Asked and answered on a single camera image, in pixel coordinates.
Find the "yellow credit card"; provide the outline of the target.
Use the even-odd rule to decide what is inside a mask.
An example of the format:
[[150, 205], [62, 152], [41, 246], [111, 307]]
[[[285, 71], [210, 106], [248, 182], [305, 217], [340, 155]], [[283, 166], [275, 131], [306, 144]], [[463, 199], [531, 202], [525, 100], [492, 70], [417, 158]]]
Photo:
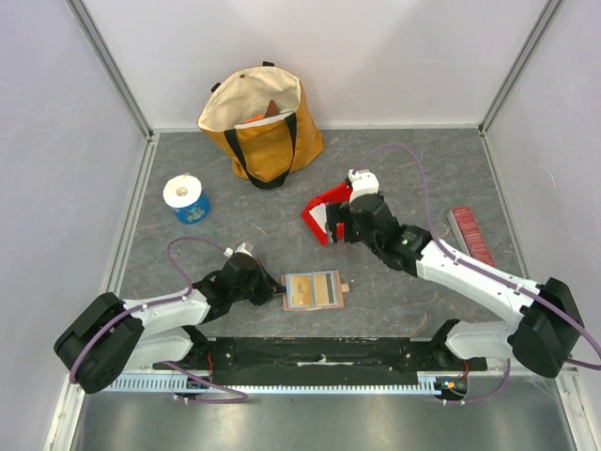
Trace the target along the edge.
[[310, 274], [288, 274], [285, 280], [286, 297], [290, 308], [304, 308], [313, 305], [313, 285]]

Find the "tan leather card holder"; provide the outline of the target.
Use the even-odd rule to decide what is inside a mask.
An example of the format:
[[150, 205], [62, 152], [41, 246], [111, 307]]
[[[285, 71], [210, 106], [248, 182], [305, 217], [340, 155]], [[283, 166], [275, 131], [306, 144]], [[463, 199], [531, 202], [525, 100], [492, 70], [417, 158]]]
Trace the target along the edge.
[[350, 292], [338, 271], [288, 273], [281, 282], [285, 288], [283, 309], [287, 312], [343, 308], [344, 295]]

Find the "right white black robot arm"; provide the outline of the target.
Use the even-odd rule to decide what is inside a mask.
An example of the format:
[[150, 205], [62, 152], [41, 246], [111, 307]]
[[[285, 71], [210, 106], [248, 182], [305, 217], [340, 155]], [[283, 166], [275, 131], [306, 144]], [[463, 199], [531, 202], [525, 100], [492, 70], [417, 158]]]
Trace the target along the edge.
[[452, 369], [471, 358], [514, 358], [553, 379], [568, 361], [583, 321], [570, 288], [499, 271], [435, 239], [416, 225], [401, 225], [382, 195], [362, 195], [326, 207], [333, 241], [362, 242], [388, 268], [458, 292], [498, 316], [493, 322], [448, 320], [430, 346], [432, 363]]

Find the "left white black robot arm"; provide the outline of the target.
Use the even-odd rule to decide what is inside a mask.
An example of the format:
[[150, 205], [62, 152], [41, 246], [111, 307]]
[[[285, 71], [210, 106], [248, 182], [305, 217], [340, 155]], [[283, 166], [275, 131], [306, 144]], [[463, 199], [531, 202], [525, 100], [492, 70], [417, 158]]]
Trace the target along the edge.
[[208, 354], [199, 325], [226, 315], [234, 303], [261, 306], [283, 294], [259, 260], [236, 252], [220, 270], [167, 296], [121, 300], [102, 293], [59, 336], [54, 352], [70, 382], [89, 395], [127, 370], [170, 362], [198, 368]]

